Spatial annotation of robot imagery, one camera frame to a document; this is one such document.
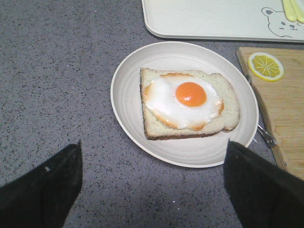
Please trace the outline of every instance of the wooden cutting board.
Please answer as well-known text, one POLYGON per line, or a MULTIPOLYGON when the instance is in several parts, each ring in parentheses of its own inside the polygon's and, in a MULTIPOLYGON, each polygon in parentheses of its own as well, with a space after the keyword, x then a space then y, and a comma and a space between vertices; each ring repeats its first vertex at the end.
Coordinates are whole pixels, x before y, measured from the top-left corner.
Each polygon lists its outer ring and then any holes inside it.
POLYGON ((265 128, 277 140, 272 148, 277 165, 304 180, 304 50, 240 47, 237 57, 244 75, 252 76, 265 128), (276 82, 262 80, 247 67, 254 52, 278 58, 285 69, 276 82))

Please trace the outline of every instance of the fried egg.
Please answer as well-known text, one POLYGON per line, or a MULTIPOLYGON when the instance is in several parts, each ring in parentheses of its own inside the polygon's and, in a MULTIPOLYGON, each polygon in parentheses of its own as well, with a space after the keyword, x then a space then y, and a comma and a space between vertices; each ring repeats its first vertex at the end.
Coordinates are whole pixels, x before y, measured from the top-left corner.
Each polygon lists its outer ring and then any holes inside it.
POLYGON ((159 121, 174 129, 199 131, 224 109, 210 83, 182 73, 153 79, 144 88, 143 100, 159 121))

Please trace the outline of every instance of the bread crust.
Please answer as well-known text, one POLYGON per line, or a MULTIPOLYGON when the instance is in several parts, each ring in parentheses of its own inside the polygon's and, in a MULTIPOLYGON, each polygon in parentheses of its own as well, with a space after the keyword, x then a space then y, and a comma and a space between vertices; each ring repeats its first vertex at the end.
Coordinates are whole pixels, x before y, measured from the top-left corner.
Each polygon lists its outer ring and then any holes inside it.
POLYGON ((215 135, 218 132, 230 132, 238 124, 240 120, 240 107, 237 99, 237 95, 230 82, 225 79, 221 74, 208 75, 199 70, 154 70, 150 68, 140 69, 140 93, 142 100, 142 115, 144 134, 148 140, 169 140, 169 139, 186 139, 186 138, 199 138, 215 135), (172 129, 160 121, 146 108, 143 98, 143 89, 150 84, 150 82, 168 73, 182 73, 190 74, 197 78, 201 78, 209 83, 217 91, 218 95, 224 101, 224 110, 222 114, 207 123, 206 126, 200 131, 194 131, 190 129, 172 129))

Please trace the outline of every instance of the egg white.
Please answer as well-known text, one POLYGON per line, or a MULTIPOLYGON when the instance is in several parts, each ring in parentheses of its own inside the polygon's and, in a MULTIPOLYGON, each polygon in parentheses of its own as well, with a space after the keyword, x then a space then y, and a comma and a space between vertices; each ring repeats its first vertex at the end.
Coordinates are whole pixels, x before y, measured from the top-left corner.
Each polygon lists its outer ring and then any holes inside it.
POLYGON ((146 107, 165 125, 176 129, 201 130, 220 115, 222 99, 213 86, 191 75, 161 76, 153 79, 144 91, 146 107), (189 107, 175 97, 176 88, 194 82, 206 92, 207 100, 201 106, 189 107))

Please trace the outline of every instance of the plate rim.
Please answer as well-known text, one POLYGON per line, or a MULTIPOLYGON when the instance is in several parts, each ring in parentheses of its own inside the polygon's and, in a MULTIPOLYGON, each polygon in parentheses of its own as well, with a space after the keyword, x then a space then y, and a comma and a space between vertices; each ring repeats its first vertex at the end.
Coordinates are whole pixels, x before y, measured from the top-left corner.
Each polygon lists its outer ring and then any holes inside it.
MULTIPOLYGON (((134 54, 136 54, 137 52, 141 51, 142 49, 145 49, 145 48, 148 48, 148 47, 151 47, 151 46, 155 46, 155 45, 162 45, 162 44, 183 44, 183 45, 191 45, 191 46, 195 46, 197 48, 201 48, 201 49, 204 49, 205 51, 208 51, 208 52, 211 52, 212 54, 222 58, 223 60, 225 60, 227 63, 229 63, 239 74, 243 75, 239 69, 237 69, 229 60, 227 60, 226 58, 224 58, 222 55, 206 48, 206 47, 203 47, 203 46, 200 46, 200 45, 196 45, 196 44, 192 44, 192 43, 189 43, 189 42, 184 42, 184 41, 160 41, 160 42, 154 42, 154 43, 150 43, 148 45, 145 45, 145 46, 142 46, 138 49, 136 49, 135 51, 131 52, 130 54, 128 54, 121 62, 120 64, 118 65, 118 67, 116 68, 115 72, 114 72, 114 75, 113 75, 113 78, 112 78, 112 81, 111 81, 111 89, 110 89, 110 92, 111 92, 111 105, 112 105, 112 109, 113 109, 113 112, 114 112, 114 115, 118 121, 118 123, 120 124, 120 126, 122 127, 122 129, 124 130, 124 132, 128 135, 128 137, 137 145, 139 146, 142 150, 144 150, 146 153, 148 153, 149 155, 163 161, 163 162, 166 162, 166 163, 169 163, 169 164, 173 164, 173 165, 177 165, 177 166, 181 166, 181 167, 188 167, 188 168, 208 168, 208 167, 214 167, 214 166, 218 166, 218 165, 222 165, 224 163, 224 160, 222 161, 219 161, 219 162, 215 162, 215 163, 212 163, 212 164, 186 164, 186 163, 182 163, 182 162, 177 162, 177 161, 172 161, 170 159, 166 159, 164 157, 161 157, 160 155, 156 154, 156 153, 153 153, 152 151, 150 151, 149 149, 147 149, 144 145, 142 145, 137 139, 135 139, 135 137, 128 131, 128 129, 125 127, 125 125, 123 124, 118 112, 117 112, 117 109, 115 107, 115 103, 114 103, 114 91, 113 91, 113 88, 114 88, 114 83, 115 83, 115 79, 117 77, 117 73, 118 71, 120 70, 120 68, 124 65, 124 63, 131 57, 133 56, 134 54)), ((250 84, 248 83, 248 81, 246 81, 252 95, 253 95, 253 98, 254 98, 254 103, 255 103, 255 110, 256 110, 256 122, 255 122, 255 127, 254 127, 254 133, 252 133, 250 139, 248 140, 248 142, 246 143, 246 145, 244 145, 245 147, 248 147, 252 140, 254 139, 254 136, 255 136, 255 132, 257 131, 257 125, 258 125, 258 121, 259 121, 259 109, 258 109, 258 105, 257 105, 257 99, 256 99, 256 96, 254 94, 254 91, 252 89, 252 87, 250 86, 250 84)))

